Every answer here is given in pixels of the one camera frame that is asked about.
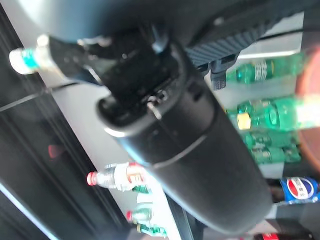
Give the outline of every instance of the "white shelf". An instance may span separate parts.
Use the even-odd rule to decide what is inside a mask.
[[[148,187],[151,188],[153,195],[153,206],[156,214],[159,215],[162,227],[165,228],[170,240],[181,240],[174,216],[170,210],[167,197],[157,180],[150,176],[148,179]]]

